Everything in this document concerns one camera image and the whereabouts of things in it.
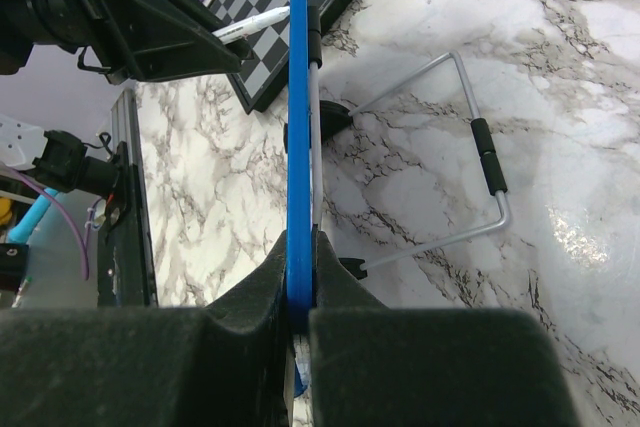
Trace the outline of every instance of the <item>blue tube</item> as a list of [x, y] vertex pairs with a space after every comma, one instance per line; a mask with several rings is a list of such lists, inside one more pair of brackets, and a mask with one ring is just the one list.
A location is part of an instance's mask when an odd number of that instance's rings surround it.
[[287, 306], [293, 332], [304, 333], [312, 304], [307, 0], [291, 0], [289, 21]]
[[[45, 189], [45, 192], [52, 197], [58, 195], [58, 191], [53, 189]], [[50, 205], [51, 202], [45, 197], [38, 197], [38, 200], [31, 206], [20, 223], [9, 231], [9, 242], [12, 244], [26, 244], [33, 233], [33, 229], [40, 223]]]

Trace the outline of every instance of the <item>marble countertop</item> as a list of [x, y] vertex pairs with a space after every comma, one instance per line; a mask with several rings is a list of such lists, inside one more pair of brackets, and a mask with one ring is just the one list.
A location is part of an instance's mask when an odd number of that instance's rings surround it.
[[[355, 0], [324, 39], [321, 98], [349, 108], [460, 52], [514, 221], [363, 283], [394, 307], [530, 313], [555, 341], [584, 425], [640, 422], [638, 25], [637, 0]], [[250, 116], [224, 76], [138, 96], [159, 298], [205, 305], [285, 228], [287, 93]], [[497, 218], [468, 124], [447, 63], [327, 144], [337, 253], [372, 259]]]

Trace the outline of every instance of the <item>white background wall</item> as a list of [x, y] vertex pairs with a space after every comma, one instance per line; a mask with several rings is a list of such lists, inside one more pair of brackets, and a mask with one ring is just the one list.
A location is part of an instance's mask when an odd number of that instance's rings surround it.
[[18, 74], [0, 76], [0, 113], [91, 139], [107, 120], [122, 86], [78, 70], [76, 62], [76, 56], [55, 46], [35, 47]]

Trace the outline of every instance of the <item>black cable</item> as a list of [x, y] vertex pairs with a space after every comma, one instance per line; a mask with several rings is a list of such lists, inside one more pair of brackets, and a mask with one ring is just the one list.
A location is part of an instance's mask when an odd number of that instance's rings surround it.
[[102, 144], [101, 146], [89, 144], [88, 142], [83, 142], [83, 144], [86, 147], [90, 147], [95, 150], [104, 149], [107, 151], [107, 154], [109, 154], [109, 157], [113, 156], [113, 151], [109, 147], [109, 144], [111, 143], [111, 134], [109, 134], [108, 132], [102, 132], [100, 133], [100, 135], [98, 135], [98, 138], [100, 139], [100, 143]]

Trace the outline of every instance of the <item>black rubber foot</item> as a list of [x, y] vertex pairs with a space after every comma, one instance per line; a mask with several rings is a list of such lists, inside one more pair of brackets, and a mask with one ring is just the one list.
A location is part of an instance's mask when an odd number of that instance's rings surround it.
[[[330, 100], [320, 101], [320, 137], [323, 144], [352, 124], [353, 117], [349, 117], [349, 109]], [[284, 124], [284, 151], [289, 153], [289, 124]]]
[[364, 264], [363, 259], [341, 258], [339, 259], [342, 266], [349, 271], [356, 279], [366, 279], [369, 274], [366, 270], [362, 270], [360, 266]]

